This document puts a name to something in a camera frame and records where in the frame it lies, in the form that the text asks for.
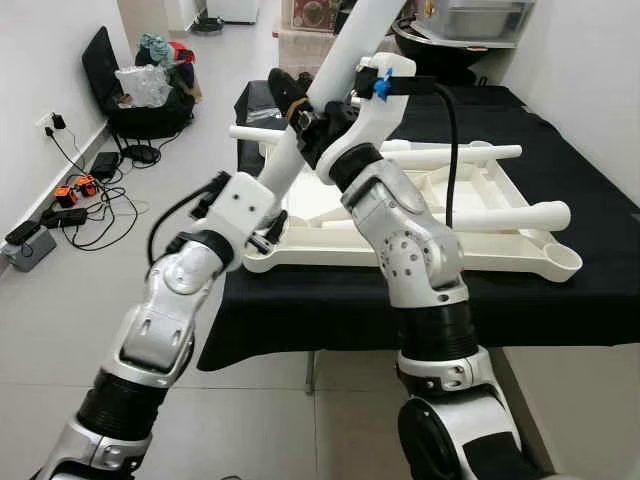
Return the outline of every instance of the white refrigerator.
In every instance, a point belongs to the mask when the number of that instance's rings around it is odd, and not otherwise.
[[[256,23],[258,0],[207,0],[207,13],[225,22]]]

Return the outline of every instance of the blue clip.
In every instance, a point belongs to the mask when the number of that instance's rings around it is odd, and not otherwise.
[[[373,91],[383,100],[387,101],[389,92],[391,91],[391,77],[393,75],[393,68],[387,70],[387,74],[384,78],[379,78],[376,83],[373,84]]]

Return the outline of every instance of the white plastic rod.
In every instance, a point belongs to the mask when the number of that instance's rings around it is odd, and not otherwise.
[[[405,0],[357,2],[340,35],[307,91],[311,105],[324,111],[332,101],[342,101],[352,87],[355,68],[362,57],[373,54],[404,5]],[[280,200],[302,169],[295,132],[287,127],[258,177]]]
[[[445,222],[443,213],[433,215]],[[453,229],[457,232],[499,232],[501,230],[542,230],[559,232],[569,226],[571,210],[564,202],[540,202],[530,207],[455,212]]]
[[[229,127],[229,136],[231,138],[237,138],[239,140],[249,140],[252,142],[268,143],[269,145],[276,145],[280,139],[284,136],[284,130],[274,130],[272,128],[254,128],[254,127],[241,127],[240,125],[231,125]],[[409,140],[387,140],[382,143],[381,152],[386,151],[405,151],[421,148],[433,148],[429,147],[428,143],[410,142]]]
[[[459,147],[458,161],[484,165],[489,160],[515,158],[522,155],[520,145],[498,145],[490,147]],[[451,160],[451,148],[431,148],[424,150],[398,150],[382,152],[384,158],[391,158],[403,170],[434,170],[446,167]]]
[[[250,140],[252,142],[277,144],[284,136],[284,130],[273,130],[271,128],[253,128],[231,125],[229,136],[239,140]]]

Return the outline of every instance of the wire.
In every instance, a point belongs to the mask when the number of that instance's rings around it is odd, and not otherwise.
[[[71,160],[71,158],[69,158],[69,155],[67,155],[67,152],[64,151],[64,149],[60,146],[60,143],[58,143],[58,140],[55,138],[55,135],[51,135],[50,136],[51,140],[53,140],[53,142],[55,143],[56,147],[58,147],[58,150],[60,150],[60,153],[62,153],[62,155],[64,156],[64,158],[71,163],[75,168],[77,168],[82,174],[84,175],[89,175],[89,173],[85,170],[86,165],[83,165],[83,167],[80,167],[79,165],[77,165],[76,163],[73,162],[73,160]],[[138,209],[136,208],[133,200],[131,200],[129,198],[129,196],[127,196],[126,190],[124,187],[110,187],[110,184],[116,183],[114,181],[111,181],[111,183],[102,183],[98,180],[95,180],[98,190],[101,191],[100,193],[100,200],[98,202],[95,202],[91,205],[89,205],[87,207],[87,218],[88,215],[96,215],[96,214],[101,214],[100,218],[91,218],[90,220],[92,221],[104,221],[107,218],[107,214],[109,214],[110,216],[110,220],[109,223],[107,224],[107,226],[104,228],[104,230],[102,231],[102,233],[100,233],[96,238],[94,238],[93,240],[89,241],[89,242],[85,242],[85,243],[79,243],[77,241],[77,237],[78,237],[78,232],[80,229],[79,225],[75,226],[75,231],[73,232],[72,236],[69,237],[69,234],[67,233],[67,231],[65,230],[64,227],[62,227],[62,232],[65,236],[65,238],[67,239],[67,241],[75,248],[77,248],[78,250],[82,250],[85,252],[96,252],[98,250],[102,250],[104,248],[107,248],[117,242],[119,242],[120,240],[122,240],[124,237],[126,237],[129,232],[133,229],[134,225],[136,224],[136,222],[138,221],[138,217],[140,216]],[[127,229],[124,231],[124,233],[122,233],[121,235],[119,235],[116,239],[111,240],[110,242],[104,244],[104,245],[100,245],[100,246],[94,246],[96,245],[100,240],[102,240],[102,238],[104,238],[104,236],[107,234],[107,232],[109,232],[109,230],[111,229],[111,227],[113,227],[115,221],[116,221],[116,215],[113,211],[113,206],[111,204],[111,202],[117,198],[120,197],[124,197],[129,204],[131,205],[131,208],[133,210],[133,213],[131,214],[133,216],[131,223],[129,224],[129,226],[127,227]]]
[[[184,197],[182,200],[175,203],[166,212],[160,215],[160,218],[158,218],[158,220],[156,220],[156,222],[153,224],[153,227],[151,228],[151,232],[149,232],[149,237],[147,238],[147,261],[149,262],[149,266],[155,263],[155,257],[153,255],[153,242],[156,238],[156,233],[158,233],[158,229],[160,228],[160,226],[165,222],[167,218],[173,215],[176,211],[178,211],[180,208],[185,206],[187,203],[195,200],[199,195],[202,195],[203,193],[207,192],[210,188],[211,186],[207,184],[204,187],[199,188],[195,192],[190,193],[189,195]]]
[[[117,177],[115,180],[114,180],[114,178],[112,177],[112,178],[111,178],[111,179],[109,179],[108,181],[106,181],[106,182],[102,182],[102,184],[103,184],[103,185],[115,185],[116,183],[119,183],[120,181],[122,181],[122,179],[124,178],[124,173],[122,173],[122,170],[120,170],[120,167],[116,167],[116,171],[117,171],[118,173],[120,173],[120,176],[119,176],[119,177]]]
[[[129,175],[132,171],[133,171],[133,160],[131,160],[131,166],[129,167],[129,170],[127,170],[126,172],[122,172],[122,176],[123,176],[123,177],[126,177],[126,176],[127,176],[127,175]]]
[[[180,136],[180,134],[182,133],[182,130],[180,130],[178,133],[176,133],[173,137],[171,137],[168,140],[165,140],[164,142],[162,142],[160,145],[158,145],[157,150],[158,150],[158,158],[156,158],[155,160],[151,159],[148,162],[142,162],[141,160],[136,160],[136,159],[131,159],[131,167],[135,168],[136,170],[145,170],[147,168],[151,168],[155,165],[157,165],[158,163],[160,163],[160,160],[162,160],[162,147],[164,147],[165,145],[167,145],[168,143],[173,142],[176,138],[178,138]],[[147,143],[149,144],[149,147],[151,147],[151,140],[147,140]]]
[[[67,131],[71,134],[71,137],[73,137],[73,148],[75,148],[76,152],[78,152],[78,161],[82,160],[82,169],[85,170],[87,168],[87,160],[84,158],[84,155],[82,154],[82,152],[80,151],[80,149],[78,148],[78,142],[76,140],[76,134],[73,133],[71,131],[71,129],[69,128],[69,126],[67,125],[66,127]],[[73,180],[73,178],[75,177],[79,177],[80,175],[77,175],[75,173],[72,173],[71,175],[69,175],[66,180],[64,181],[65,185],[69,185],[71,180]]]
[[[454,105],[455,100],[451,92],[437,83],[435,84],[435,91],[447,107],[449,123],[451,124],[451,163],[449,164],[449,179],[447,181],[445,222],[449,228],[453,228],[453,194],[456,185],[456,174],[458,173],[458,120]]]
[[[24,258],[29,258],[33,255],[33,247],[28,245],[26,240],[20,244],[20,255]]]

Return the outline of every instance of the silver robot arm segment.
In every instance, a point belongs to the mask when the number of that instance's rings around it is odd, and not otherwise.
[[[387,281],[400,331],[398,375],[411,396],[398,429],[414,480],[543,479],[548,474],[521,453],[489,354],[477,344],[455,233],[378,151],[407,102],[387,94],[394,95],[394,86],[415,87],[406,79],[415,72],[409,62],[393,54],[363,58],[358,71],[375,73],[357,115],[341,102],[317,111],[284,72],[272,71],[269,80],[302,156],[342,191],[342,204]],[[393,81],[396,74],[400,81]]]
[[[275,201],[247,174],[223,183],[208,216],[152,265],[144,300],[126,315],[93,389],[36,480],[121,480],[139,468],[158,408],[193,353],[198,309],[213,281],[240,264]]]

